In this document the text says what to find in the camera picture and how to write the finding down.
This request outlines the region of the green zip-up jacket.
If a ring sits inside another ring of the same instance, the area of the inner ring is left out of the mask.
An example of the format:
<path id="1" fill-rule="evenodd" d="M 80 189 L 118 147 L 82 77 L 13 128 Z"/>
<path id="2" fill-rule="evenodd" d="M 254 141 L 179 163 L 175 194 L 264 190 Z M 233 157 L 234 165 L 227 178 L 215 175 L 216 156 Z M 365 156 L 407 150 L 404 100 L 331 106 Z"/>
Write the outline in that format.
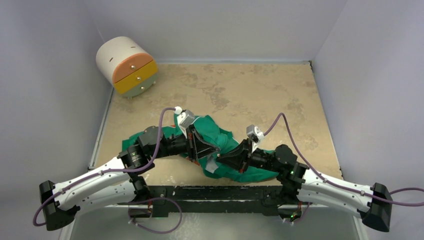
<path id="1" fill-rule="evenodd" d="M 178 137 L 183 134 L 181 129 L 176 125 L 177 116 L 177 114 L 173 115 L 173 125 L 162 125 L 162 134 L 165 138 Z M 228 153 L 239 145 L 239 142 L 234 139 L 233 133 L 219 127 L 209 115 L 196 115 L 193 123 L 195 129 L 206 142 L 219 147 L 220 154 Z M 144 134 L 145 132 L 141 131 L 131 135 L 128 139 L 122 140 L 121 151 L 125 151 L 130 146 L 136 144 L 138 137 Z M 208 178 L 228 178 L 238 183 L 257 183 L 275 179 L 278 175 L 277 172 L 253 166 L 248 167 L 244 173 L 240 173 L 227 165 L 216 162 L 216 155 L 211 155 L 210 157 L 213 158 L 209 160 L 207 157 L 203 157 L 194 161 L 196 165 L 202 168 L 203 174 Z"/>

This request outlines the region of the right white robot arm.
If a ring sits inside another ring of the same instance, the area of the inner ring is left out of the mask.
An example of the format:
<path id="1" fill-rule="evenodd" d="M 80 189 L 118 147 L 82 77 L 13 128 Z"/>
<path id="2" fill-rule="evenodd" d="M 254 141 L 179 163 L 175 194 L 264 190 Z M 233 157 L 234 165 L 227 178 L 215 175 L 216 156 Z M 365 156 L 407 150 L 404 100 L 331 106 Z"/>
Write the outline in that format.
<path id="1" fill-rule="evenodd" d="M 381 183 L 372 186 L 344 181 L 313 170 L 300 163 L 297 155 L 285 144 L 273 152 L 253 150 L 250 140 L 243 140 L 235 149 L 220 154 L 217 162 L 246 173 L 251 167 L 277 174 L 282 184 L 279 199 L 283 203 L 313 203 L 339 209 L 361 219 L 376 231 L 390 230 L 391 194 Z"/>

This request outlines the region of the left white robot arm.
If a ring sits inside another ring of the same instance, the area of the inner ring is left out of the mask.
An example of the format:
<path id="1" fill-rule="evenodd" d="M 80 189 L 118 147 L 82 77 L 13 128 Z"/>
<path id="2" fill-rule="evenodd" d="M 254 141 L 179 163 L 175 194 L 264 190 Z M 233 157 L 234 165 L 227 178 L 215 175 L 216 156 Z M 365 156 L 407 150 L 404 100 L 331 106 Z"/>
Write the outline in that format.
<path id="1" fill-rule="evenodd" d="M 43 225 L 48 231 L 61 229 L 72 223 L 77 214 L 96 205 L 136 203 L 142 205 L 152 197 L 141 174 L 154 168 L 152 159 L 186 154 L 199 160 L 217 154 L 220 148 L 207 142 L 194 125 L 185 133 L 165 137 L 157 126 L 148 127 L 135 143 L 102 166 L 79 177 L 39 185 Z"/>

